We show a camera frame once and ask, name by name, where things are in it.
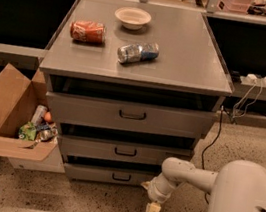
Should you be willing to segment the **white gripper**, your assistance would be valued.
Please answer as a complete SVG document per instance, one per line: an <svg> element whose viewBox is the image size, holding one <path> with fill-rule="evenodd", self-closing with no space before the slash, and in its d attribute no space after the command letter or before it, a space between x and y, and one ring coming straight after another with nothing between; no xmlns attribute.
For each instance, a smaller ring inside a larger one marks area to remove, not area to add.
<svg viewBox="0 0 266 212"><path fill-rule="evenodd" d="M147 191L148 198L153 202L147 204L146 212L160 212L162 203L167 201L178 184L168 180L163 174L152 178L151 181L141 183L141 186Z"/></svg>

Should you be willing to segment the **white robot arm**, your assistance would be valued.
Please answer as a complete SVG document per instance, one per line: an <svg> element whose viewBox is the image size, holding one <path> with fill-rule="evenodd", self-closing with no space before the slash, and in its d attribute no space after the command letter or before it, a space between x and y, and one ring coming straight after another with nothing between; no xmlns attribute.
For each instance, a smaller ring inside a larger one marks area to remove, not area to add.
<svg viewBox="0 0 266 212"><path fill-rule="evenodd" d="M266 212L266 169L259 164L236 160L215 173L170 157L161 170L142 184L150 199L146 212L160 212L161 204L183 183L209 194L208 212Z"/></svg>

